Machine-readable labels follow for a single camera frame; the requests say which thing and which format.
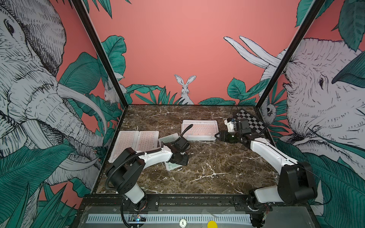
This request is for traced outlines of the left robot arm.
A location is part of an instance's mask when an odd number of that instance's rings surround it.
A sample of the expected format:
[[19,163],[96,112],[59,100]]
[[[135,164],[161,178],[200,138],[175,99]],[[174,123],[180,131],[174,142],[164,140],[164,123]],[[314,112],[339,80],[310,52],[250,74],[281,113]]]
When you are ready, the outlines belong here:
[[130,200],[133,210],[142,211],[148,204],[145,192],[137,184],[142,171],[162,162],[186,166],[189,160],[187,150],[190,147],[190,143],[181,136],[173,142],[147,151],[126,148],[106,171],[104,187],[115,190]]

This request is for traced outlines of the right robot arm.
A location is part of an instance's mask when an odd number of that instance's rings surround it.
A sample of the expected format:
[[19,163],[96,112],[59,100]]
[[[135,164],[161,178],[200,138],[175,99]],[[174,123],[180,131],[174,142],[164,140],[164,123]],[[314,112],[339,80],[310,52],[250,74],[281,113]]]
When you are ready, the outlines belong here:
[[299,162],[273,146],[270,141],[251,130],[247,119],[224,120],[227,130],[215,137],[226,143],[241,143],[266,160],[279,174],[277,185],[252,190],[246,200],[251,211],[267,208],[269,203],[294,205],[318,196],[313,169],[308,162]]

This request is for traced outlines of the green keyboard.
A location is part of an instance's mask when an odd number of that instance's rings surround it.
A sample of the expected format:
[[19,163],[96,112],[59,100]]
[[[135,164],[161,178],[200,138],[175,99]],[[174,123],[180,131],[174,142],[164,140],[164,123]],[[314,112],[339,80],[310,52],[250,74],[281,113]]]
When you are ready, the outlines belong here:
[[[158,139],[158,143],[161,146],[163,143],[172,143],[173,141],[175,141],[176,139],[179,138],[179,135],[177,133],[172,134],[172,135],[168,135],[162,138]],[[174,169],[180,168],[181,165],[175,164],[175,163],[170,163],[170,162],[165,162],[165,167],[167,171],[172,171]]]

